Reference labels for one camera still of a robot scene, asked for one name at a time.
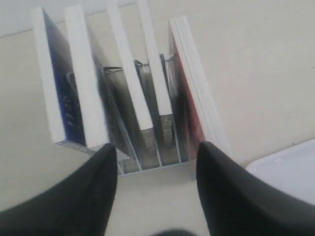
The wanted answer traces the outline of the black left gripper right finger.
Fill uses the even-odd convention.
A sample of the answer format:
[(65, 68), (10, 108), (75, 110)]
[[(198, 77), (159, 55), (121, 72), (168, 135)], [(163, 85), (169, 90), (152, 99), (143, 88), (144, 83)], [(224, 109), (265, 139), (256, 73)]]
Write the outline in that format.
[(197, 190), (212, 236), (313, 236), (315, 207), (276, 189), (201, 142)]

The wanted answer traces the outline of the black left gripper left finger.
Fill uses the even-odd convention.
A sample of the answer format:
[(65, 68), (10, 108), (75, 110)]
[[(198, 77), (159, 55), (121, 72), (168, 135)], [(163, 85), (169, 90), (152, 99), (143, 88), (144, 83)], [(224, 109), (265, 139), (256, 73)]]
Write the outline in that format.
[(2, 236), (102, 236), (115, 199), (118, 167), (105, 144), (47, 191), (0, 213)]

